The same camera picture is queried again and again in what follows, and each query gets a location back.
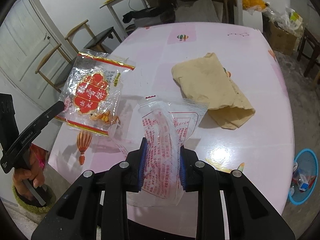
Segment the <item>green sleeve left forearm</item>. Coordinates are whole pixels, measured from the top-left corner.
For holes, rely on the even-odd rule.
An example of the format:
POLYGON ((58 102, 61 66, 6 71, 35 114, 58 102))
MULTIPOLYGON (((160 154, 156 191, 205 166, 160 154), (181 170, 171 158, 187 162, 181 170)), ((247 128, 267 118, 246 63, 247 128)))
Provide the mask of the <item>green sleeve left forearm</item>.
POLYGON ((56 202, 56 195, 48 185, 47 185, 47 193, 49 194, 49 200, 47 204, 44 206, 41 206, 37 199, 28 200, 27 198, 22 197, 17 192, 16 187, 14 185, 12 185, 12 192, 16 201, 22 208, 36 215, 43 215, 48 213, 56 202))

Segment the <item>left hand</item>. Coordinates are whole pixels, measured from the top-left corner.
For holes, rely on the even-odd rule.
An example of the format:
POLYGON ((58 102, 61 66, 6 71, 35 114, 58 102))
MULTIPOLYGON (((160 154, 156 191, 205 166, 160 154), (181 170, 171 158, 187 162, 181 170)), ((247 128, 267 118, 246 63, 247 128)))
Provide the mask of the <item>left hand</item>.
POLYGON ((40 167, 39 160, 33 150, 30 150, 29 164, 30 167, 27 170, 22 168, 15 169, 12 175, 12 181, 17 193, 27 200, 32 201, 34 196, 23 183, 23 181, 27 179, 33 181, 33 186, 35 188, 44 184, 43 170, 40 167))

